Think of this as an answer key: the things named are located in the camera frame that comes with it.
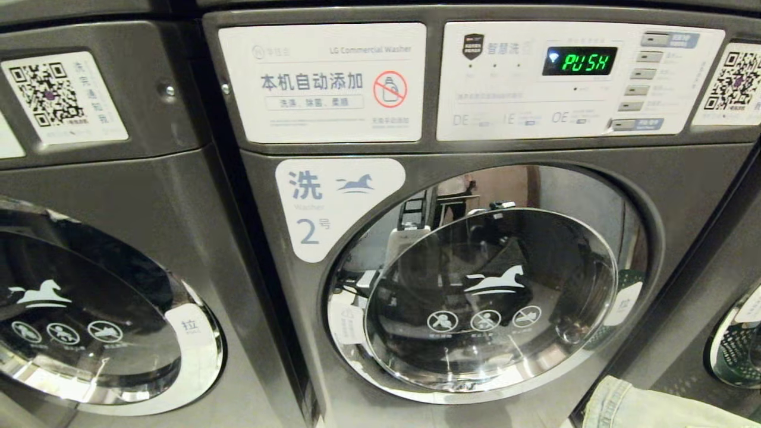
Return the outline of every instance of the digital display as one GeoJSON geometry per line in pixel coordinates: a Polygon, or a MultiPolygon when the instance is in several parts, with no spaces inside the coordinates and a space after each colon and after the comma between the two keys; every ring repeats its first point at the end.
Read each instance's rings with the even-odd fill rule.
{"type": "Polygon", "coordinates": [[[551,46],[542,75],[609,75],[617,51],[609,46],[551,46]]]}

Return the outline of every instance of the horse logo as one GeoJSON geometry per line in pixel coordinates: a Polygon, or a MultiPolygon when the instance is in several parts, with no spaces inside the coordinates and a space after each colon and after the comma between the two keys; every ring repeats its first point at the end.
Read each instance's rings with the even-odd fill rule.
{"type": "Polygon", "coordinates": [[[369,181],[372,181],[373,177],[370,174],[365,174],[357,181],[349,181],[345,178],[339,178],[338,182],[344,183],[343,187],[338,189],[341,193],[370,193],[368,190],[374,190],[370,187],[369,181]]]}
{"type": "Polygon", "coordinates": [[[523,289],[523,285],[515,280],[516,275],[523,275],[523,267],[519,264],[506,270],[502,276],[483,276],[480,273],[468,275],[468,279],[480,279],[475,286],[468,287],[465,292],[473,295],[515,293],[513,289],[523,289]]]}
{"type": "Polygon", "coordinates": [[[65,308],[62,303],[71,303],[72,301],[58,295],[61,286],[56,281],[47,279],[40,284],[39,290],[23,289],[21,287],[8,287],[11,292],[22,292],[24,296],[19,299],[17,304],[27,304],[27,308],[65,308]]]}

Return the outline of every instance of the warning icon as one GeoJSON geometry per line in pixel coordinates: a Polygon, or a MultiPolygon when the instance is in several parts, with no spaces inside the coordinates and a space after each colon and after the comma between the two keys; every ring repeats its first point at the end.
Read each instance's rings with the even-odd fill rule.
{"type": "Polygon", "coordinates": [[[483,52],[483,34],[468,34],[463,40],[463,55],[473,61],[483,52]]]}
{"type": "Polygon", "coordinates": [[[407,98],[407,81],[394,71],[379,74],[373,85],[375,100],[383,107],[398,107],[407,98]]]}

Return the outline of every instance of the washer door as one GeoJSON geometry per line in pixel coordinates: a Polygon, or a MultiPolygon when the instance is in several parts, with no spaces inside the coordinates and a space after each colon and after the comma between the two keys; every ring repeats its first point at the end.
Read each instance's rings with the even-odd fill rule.
{"type": "Polygon", "coordinates": [[[707,346],[708,368],[722,382],[761,388],[761,285],[737,301],[707,346]]]}
{"type": "Polygon", "coordinates": [[[0,372],[79,410],[172,410],[220,372],[218,325],[187,284],[57,212],[0,197],[0,285],[0,372]]]}
{"type": "Polygon", "coordinates": [[[352,368],[386,391],[490,401],[592,355],[634,307],[646,260],[640,218],[599,177],[475,171],[353,240],[330,280],[328,322],[352,368]]]}

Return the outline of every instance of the control panel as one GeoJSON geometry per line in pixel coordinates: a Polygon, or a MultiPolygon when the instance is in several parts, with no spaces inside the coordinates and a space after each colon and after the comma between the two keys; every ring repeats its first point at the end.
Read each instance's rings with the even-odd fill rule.
{"type": "Polygon", "coordinates": [[[724,31],[604,22],[450,22],[439,141],[677,134],[724,31]]]}

